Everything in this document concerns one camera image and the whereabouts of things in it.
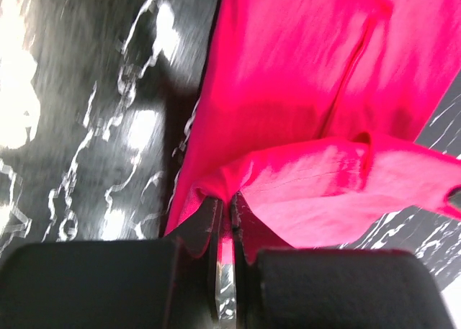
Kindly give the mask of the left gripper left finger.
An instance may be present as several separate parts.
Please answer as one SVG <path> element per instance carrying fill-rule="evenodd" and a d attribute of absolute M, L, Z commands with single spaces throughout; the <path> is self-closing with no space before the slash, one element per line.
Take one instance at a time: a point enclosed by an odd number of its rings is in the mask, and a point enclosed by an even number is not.
<path fill-rule="evenodd" d="M 217 328 L 223 203 L 156 240 L 35 243 L 1 267 L 3 328 Z"/>

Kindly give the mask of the pink t shirt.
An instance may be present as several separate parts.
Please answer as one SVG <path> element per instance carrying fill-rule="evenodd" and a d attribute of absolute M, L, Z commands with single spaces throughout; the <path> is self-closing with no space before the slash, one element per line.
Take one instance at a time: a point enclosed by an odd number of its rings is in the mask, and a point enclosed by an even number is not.
<path fill-rule="evenodd" d="M 241 192 L 291 246 L 406 207 L 460 218 L 415 139 L 460 71 L 460 0 L 221 0 L 166 231 Z"/>

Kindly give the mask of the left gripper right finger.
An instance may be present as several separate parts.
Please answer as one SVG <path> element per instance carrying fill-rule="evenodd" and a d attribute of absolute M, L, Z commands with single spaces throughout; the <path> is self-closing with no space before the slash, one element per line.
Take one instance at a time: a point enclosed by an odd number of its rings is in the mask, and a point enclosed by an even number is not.
<path fill-rule="evenodd" d="M 451 328 L 431 274 L 399 250 L 296 249 L 230 206 L 238 328 Z"/>

